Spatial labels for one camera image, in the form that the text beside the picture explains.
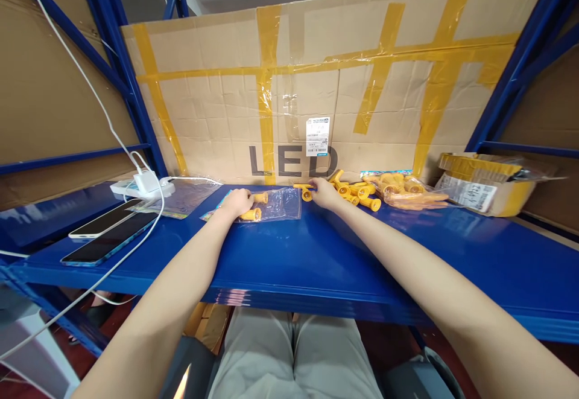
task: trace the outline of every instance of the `person's left hand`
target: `person's left hand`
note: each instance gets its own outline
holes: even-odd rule
[[[253,195],[248,190],[233,190],[223,200],[220,209],[231,214],[232,218],[243,215],[253,205]]]

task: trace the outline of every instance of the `cardboard sheet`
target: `cardboard sheet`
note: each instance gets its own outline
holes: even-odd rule
[[[167,167],[422,179],[462,152],[537,0],[310,0],[123,28]],[[329,155],[306,157],[309,118]]]
[[[106,58],[86,0],[55,0]],[[0,164],[119,147],[102,109],[36,0],[1,0]],[[137,144],[116,89],[62,32],[126,145]],[[125,155],[0,176],[0,210],[86,188],[134,168]]]

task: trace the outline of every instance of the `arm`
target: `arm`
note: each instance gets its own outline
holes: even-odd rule
[[[342,218],[446,336],[483,398],[579,397],[579,378],[479,288],[418,242],[314,179]]]
[[[153,281],[74,399],[158,397],[185,323],[213,279],[225,236],[252,204],[247,190],[229,194]]]

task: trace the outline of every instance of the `label sticker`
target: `label sticker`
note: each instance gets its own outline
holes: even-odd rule
[[[330,118],[308,118],[306,122],[306,156],[327,156]]]
[[[445,190],[445,193],[453,201],[482,213],[489,210],[490,203],[496,192],[496,187],[494,186],[467,182],[447,174],[440,178],[436,184],[436,189]]]

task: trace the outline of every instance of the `smartphone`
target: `smartphone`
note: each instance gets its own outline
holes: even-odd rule
[[[157,216],[155,213],[136,213],[60,262],[67,266],[97,266],[143,233]]]
[[[118,206],[115,209],[93,219],[88,224],[83,225],[81,228],[77,228],[68,234],[69,238],[72,239],[94,239],[103,235],[107,231],[111,230],[114,226],[119,225],[124,220],[127,220],[130,216],[134,214],[133,211],[127,210],[131,206],[139,204],[142,199],[129,200],[126,203]]]

